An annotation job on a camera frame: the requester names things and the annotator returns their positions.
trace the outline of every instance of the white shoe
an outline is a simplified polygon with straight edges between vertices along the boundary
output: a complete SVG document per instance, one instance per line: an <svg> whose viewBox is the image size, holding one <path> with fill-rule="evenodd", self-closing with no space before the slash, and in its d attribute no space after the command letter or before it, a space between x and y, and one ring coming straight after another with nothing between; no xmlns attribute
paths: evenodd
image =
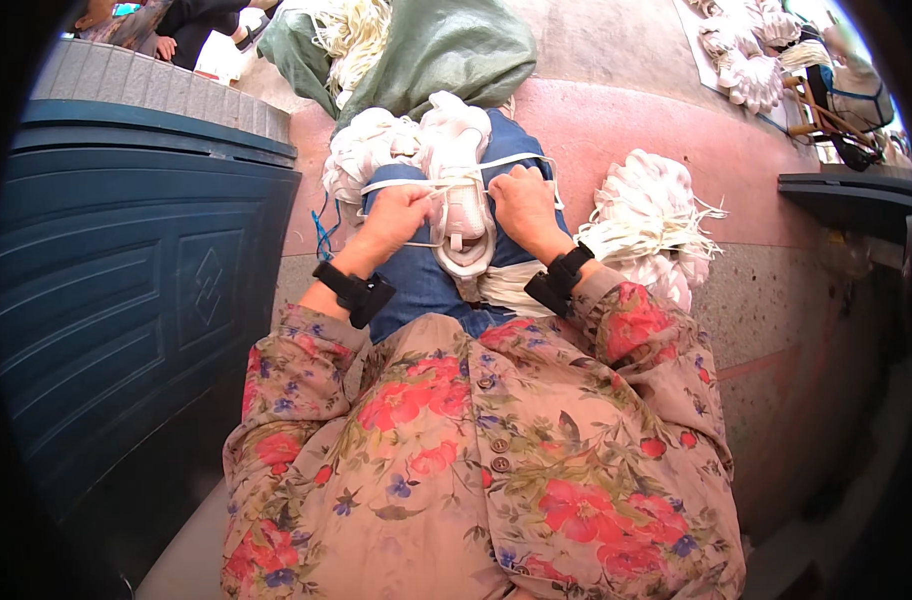
<svg viewBox="0 0 912 600"><path fill-rule="evenodd" d="M433 109L420 122L419 156L430 180L450 182L434 198L433 255L456 281L464 300L478 302L476 278L495 252L496 223L489 213L479 160L488 145L489 116L449 92L429 96Z"/></svg>

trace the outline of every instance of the green sack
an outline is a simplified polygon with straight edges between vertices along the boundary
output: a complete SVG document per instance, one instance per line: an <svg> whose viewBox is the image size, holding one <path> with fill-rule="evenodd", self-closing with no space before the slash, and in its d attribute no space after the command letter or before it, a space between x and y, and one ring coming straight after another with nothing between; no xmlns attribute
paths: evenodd
<svg viewBox="0 0 912 600"><path fill-rule="evenodd" d="M342 110L326 91L331 58L314 45L306 14L280 6L259 51L294 92L336 119L336 132L370 107L418 120L429 94L446 90L468 105L497 107L535 68L529 26L499 0L393 0L386 50Z"/></svg>

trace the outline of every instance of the gray tile wall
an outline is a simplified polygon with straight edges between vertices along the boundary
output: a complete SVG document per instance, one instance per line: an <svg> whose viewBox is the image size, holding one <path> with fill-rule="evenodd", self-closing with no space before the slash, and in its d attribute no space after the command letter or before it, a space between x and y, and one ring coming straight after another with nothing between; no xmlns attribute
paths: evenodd
<svg viewBox="0 0 912 600"><path fill-rule="evenodd" d="M81 39L56 45L32 98L133 105L289 143L289 114L275 106L168 62Z"/></svg>

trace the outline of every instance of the black wrist strap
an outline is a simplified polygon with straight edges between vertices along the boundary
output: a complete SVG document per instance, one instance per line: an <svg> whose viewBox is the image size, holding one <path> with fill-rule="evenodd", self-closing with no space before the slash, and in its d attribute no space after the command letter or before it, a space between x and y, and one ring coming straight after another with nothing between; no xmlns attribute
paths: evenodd
<svg viewBox="0 0 912 600"><path fill-rule="evenodd" d="M549 272L538 272L523 288L533 300L545 306L558 316L573 315L569 301L572 290L582 279L580 268L587 260L595 258L592 250L582 242L572 248L569 254L560 254L549 264Z"/></svg>
<svg viewBox="0 0 912 600"><path fill-rule="evenodd" d="M395 288L376 273L369 279L359 279L344 274L328 260L319 263L313 277L336 293L336 303L349 311L349 322L357 330L367 326L395 294Z"/></svg>

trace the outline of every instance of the button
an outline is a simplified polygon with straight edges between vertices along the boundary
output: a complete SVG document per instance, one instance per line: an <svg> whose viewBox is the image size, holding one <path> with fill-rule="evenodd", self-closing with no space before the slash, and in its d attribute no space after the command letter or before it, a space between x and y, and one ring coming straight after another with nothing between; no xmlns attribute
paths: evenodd
<svg viewBox="0 0 912 600"><path fill-rule="evenodd" d="M505 456L497 456L492 459L492 462L490 462L489 465L492 467L493 471L498 474L504 474L510 469L510 459Z"/></svg>
<svg viewBox="0 0 912 600"><path fill-rule="evenodd" d="M510 449L510 443L503 438L496 438L489 443L489 447L496 454L502 454Z"/></svg>

